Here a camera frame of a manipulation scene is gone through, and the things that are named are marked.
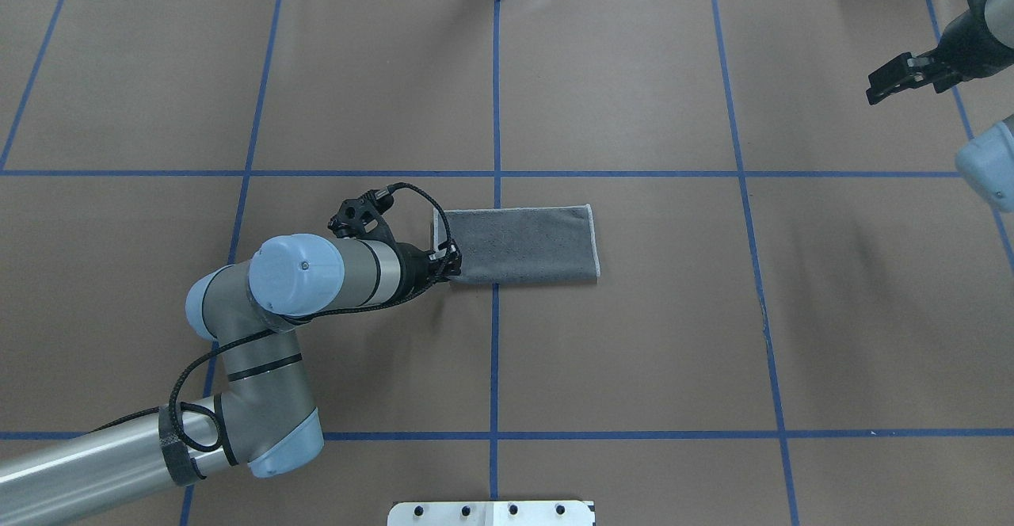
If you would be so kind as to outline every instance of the black cable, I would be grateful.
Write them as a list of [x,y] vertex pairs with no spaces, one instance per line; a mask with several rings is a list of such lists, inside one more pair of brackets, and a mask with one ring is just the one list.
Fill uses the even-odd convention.
[[417,296],[420,296],[424,292],[429,291],[429,289],[433,288],[433,286],[437,284],[438,278],[443,277],[444,271],[447,269],[450,259],[453,258],[453,255],[450,252],[450,248],[453,247],[453,245],[455,245],[454,238],[450,234],[450,223],[447,220],[447,214],[443,211],[443,208],[441,208],[440,204],[437,204],[436,199],[431,198],[430,194],[427,194],[424,191],[420,190],[419,186],[412,185],[412,183],[406,183],[406,182],[399,182],[394,183],[393,185],[387,186],[387,191],[390,194],[394,194],[395,191],[399,190],[415,191],[416,194],[421,195],[422,198],[430,202],[430,205],[433,205],[433,208],[436,210],[437,215],[440,216],[440,222],[443,224],[444,227],[444,238],[447,242],[447,248],[444,255],[440,257],[440,267],[437,268],[437,271],[433,275],[433,277],[431,277],[430,280],[426,282],[426,285],[423,285],[423,288],[418,289],[418,291],[415,292],[410,292],[410,294],[403,296],[403,298],[401,299],[396,299],[396,301],[394,302],[378,303],[378,305],[363,306],[363,308],[336,308],[334,310],[320,310],[320,312],[315,312],[313,314],[310,314],[309,316],[299,316],[299,317],[283,316],[285,317],[286,320],[310,321],[313,320],[315,317],[321,317],[321,316],[334,316],[336,314],[355,314],[359,312],[373,312],[373,310],[384,310],[386,308],[392,308],[392,306],[403,305],[403,303],[409,302],[411,301],[411,299],[415,299],[417,298]]
[[[182,390],[184,384],[187,383],[187,378],[190,377],[191,372],[196,370],[196,368],[199,368],[201,364],[204,364],[206,361],[209,361],[213,357],[218,356],[218,354],[221,354],[223,352],[228,352],[228,350],[232,350],[236,347],[243,346],[244,343],[259,341],[265,337],[265,335],[271,335],[274,333],[275,333],[274,330],[264,330],[256,334],[246,335],[246,337],[239,339],[238,341],[228,343],[227,345],[216,348],[215,350],[211,350],[211,352],[204,354],[204,356],[198,358],[195,361],[192,361],[191,365],[188,366],[182,374],[179,374],[179,378],[177,378],[176,380],[176,385],[172,386],[172,392],[169,393],[169,424],[172,425],[172,432],[175,433],[177,437],[179,437],[179,440],[183,441],[185,445],[187,445],[191,449],[194,449],[195,451],[201,451],[202,453],[210,453],[212,451],[217,450],[218,447],[222,446],[222,429],[219,427],[218,418],[215,417],[213,410],[208,409],[207,407],[204,407],[202,405],[197,405],[195,403],[186,403],[186,402],[180,402],[179,409],[178,410],[176,409],[176,402],[179,399],[179,390]],[[215,443],[212,445],[202,445],[197,441],[191,439],[191,437],[187,435],[187,433],[184,431],[184,426],[179,422],[179,411],[196,411],[211,418],[212,422],[215,424],[215,432],[218,437]]]
[[132,422],[132,421],[134,421],[134,419],[140,419],[140,418],[143,418],[145,416],[151,416],[151,415],[157,414],[157,412],[158,412],[158,407],[148,407],[147,409],[143,409],[141,411],[137,411],[137,414],[131,414],[129,416],[124,416],[124,417],[122,417],[120,419],[117,419],[117,421],[115,421],[115,422],[108,422],[107,424],[101,426],[100,428],[96,428],[96,429],[92,430],[89,433],[95,433],[96,431],[102,431],[103,429],[108,429],[111,427],[116,427],[117,425],[120,425],[120,424],[125,424],[127,422]]

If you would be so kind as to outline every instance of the gray towel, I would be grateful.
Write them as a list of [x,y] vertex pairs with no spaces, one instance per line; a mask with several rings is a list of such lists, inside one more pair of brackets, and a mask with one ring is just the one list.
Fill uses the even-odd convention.
[[[470,285],[594,281],[600,271],[590,205],[576,208],[454,209],[446,212]],[[433,214],[434,247],[444,241]]]

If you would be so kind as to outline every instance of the white metal plate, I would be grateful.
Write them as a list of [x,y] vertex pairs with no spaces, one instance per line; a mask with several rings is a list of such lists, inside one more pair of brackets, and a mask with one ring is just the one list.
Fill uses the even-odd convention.
[[387,526],[427,525],[594,526],[595,504],[586,501],[402,503],[387,515]]

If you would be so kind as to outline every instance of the power cord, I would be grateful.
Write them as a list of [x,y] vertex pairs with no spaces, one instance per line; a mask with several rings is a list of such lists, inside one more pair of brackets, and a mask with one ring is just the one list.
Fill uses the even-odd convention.
[[[256,334],[246,335],[246,337],[228,343],[225,346],[218,347],[215,350],[211,350],[211,352],[204,354],[204,356],[198,358],[195,361],[192,361],[191,365],[187,366],[186,370],[184,370],[183,373],[179,374],[179,378],[176,379],[176,385],[172,386],[172,391],[169,393],[169,425],[172,426],[172,432],[175,433],[177,437],[179,437],[179,440],[183,441],[185,445],[187,445],[191,449],[194,449],[195,451],[201,451],[202,453],[211,453],[212,451],[218,450],[218,447],[222,446],[222,428],[218,423],[217,415],[215,415],[213,410],[208,409],[203,405],[198,405],[196,403],[187,403],[186,401],[180,401],[178,403],[179,409],[178,410],[176,409],[176,403],[177,400],[179,399],[179,390],[182,390],[184,384],[187,383],[187,378],[190,377],[191,373],[194,370],[197,370],[197,368],[201,367],[201,364],[204,364],[206,361],[209,361],[213,357],[218,356],[218,354],[223,354],[225,352],[228,352],[228,350],[232,350],[234,348],[238,348],[239,346],[243,346],[244,343],[256,342],[261,339],[267,337],[268,335],[272,335],[274,333],[275,330],[263,330]],[[184,431],[184,426],[179,422],[179,411],[197,411],[199,414],[202,414],[210,418],[215,425],[215,436],[216,436],[215,442],[211,445],[202,445],[201,443],[194,441],[194,439],[192,439],[189,435],[187,435],[187,432]]]
[[120,419],[117,419],[117,421],[115,421],[115,422],[108,422],[107,424],[101,426],[100,428],[96,428],[96,429],[91,430],[89,433],[95,433],[96,431],[102,431],[103,429],[108,429],[111,427],[116,427],[117,425],[120,425],[120,424],[125,424],[127,422],[132,422],[132,421],[134,421],[134,419],[140,419],[140,418],[143,418],[145,416],[151,416],[151,415],[154,415],[154,414],[157,414],[157,412],[158,412],[158,407],[148,407],[147,409],[142,409],[140,411],[137,411],[135,414],[131,414],[129,416],[124,416],[124,417],[122,417]]

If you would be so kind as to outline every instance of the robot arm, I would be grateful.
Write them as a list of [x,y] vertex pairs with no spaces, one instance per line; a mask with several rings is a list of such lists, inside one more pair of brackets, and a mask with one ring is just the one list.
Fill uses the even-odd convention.
[[[869,75],[869,103],[933,83],[944,92],[1014,64],[1014,0],[968,0],[968,10],[947,25],[937,49],[902,53]],[[1001,212],[1014,211],[1014,115],[961,148],[955,165],[968,185]]]
[[228,391],[0,464],[0,524],[65,522],[239,463],[270,477],[313,459],[323,436],[294,328],[407,302],[458,271],[453,241],[437,257],[393,240],[381,213],[397,185],[418,191],[395,183],[346,201],[329,225],[336,240],[271,238],[248,261],[202,278],[187,297],[187,316],[223,350]]
[[869,103],[933,83],[944,92],[1014,64],[1014,0],[968,0],[968,10],[947,25],[937,49],[901,53],[869,75]]

